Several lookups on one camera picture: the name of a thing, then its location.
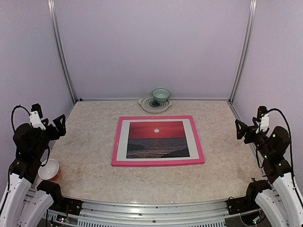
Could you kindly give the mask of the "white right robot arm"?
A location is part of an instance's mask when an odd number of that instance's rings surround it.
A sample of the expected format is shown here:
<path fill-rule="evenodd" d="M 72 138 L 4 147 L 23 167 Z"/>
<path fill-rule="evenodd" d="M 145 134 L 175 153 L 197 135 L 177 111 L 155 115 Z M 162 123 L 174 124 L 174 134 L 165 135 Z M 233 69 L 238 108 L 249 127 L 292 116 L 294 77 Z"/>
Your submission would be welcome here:
<path fill-rule="evenodd" d="M 290 146 L 289 132 L 276 126 L 270 136 L 258 125 L 248 126 L 235 121 L 237 138 L 253 143 L 263 157 L 262 169 L 266 180 L 249 184 L 242 206 L 252 210 L 259 206 L 273 227 L 301 227 L 303 225 L 303 196 L 296 185 L 291 165 L 284 158 Z"/>

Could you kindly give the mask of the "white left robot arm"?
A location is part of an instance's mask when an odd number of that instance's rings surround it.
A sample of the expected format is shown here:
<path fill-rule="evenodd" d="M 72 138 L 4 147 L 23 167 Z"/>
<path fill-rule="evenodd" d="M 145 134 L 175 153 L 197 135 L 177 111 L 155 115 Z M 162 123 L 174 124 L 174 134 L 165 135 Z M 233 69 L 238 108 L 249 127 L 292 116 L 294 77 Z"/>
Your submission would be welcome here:
<path fill-rule="evenodd" d="M 50 207 L 66 211 L 68 205 L 59 184 L 42 180 L 32 201 L 23 206 L 24 199 L 34 185 L 38 170 L 46 165 L 41 162 L 49 143 L 66 134 L 65 115 L 48 123 L 38 112 L 29 114 L 30 122 L 19 125 L 13 135 L 16 158 L 9 166 L 6 192 L 0 202 L 2 227 L 35 227 Z"/>

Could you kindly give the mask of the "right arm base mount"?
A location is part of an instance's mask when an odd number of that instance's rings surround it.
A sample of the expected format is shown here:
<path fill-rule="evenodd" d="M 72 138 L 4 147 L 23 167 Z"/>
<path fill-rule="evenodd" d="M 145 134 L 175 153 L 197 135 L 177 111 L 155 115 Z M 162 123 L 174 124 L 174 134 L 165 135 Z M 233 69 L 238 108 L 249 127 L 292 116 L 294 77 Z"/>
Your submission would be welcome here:
<path fill-rule="evenodd" d="M 267 180 L 253 181 L 248 185 L 245 196 L 229 197 L 226 201 L 229 215 L 259 209 L 260 206 L 255 202 L 255 199 L 259 193 L 267 189 L 272 189 Z"/>

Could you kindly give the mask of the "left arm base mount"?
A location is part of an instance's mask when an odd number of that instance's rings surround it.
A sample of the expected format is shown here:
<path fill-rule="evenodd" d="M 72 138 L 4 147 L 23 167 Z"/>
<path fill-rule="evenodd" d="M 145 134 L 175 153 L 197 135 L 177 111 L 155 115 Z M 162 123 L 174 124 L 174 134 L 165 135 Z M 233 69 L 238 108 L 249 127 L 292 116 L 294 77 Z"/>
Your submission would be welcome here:
<path fill-rule="evenodd" d="M 42 190 L 52 197 L 53 203 L 49 209 L 65 213 L 66 215 L 80 215 L 83 201 L 64 197 L 59 184 L 43 180 L 38 185 L 37 190 Z"/>

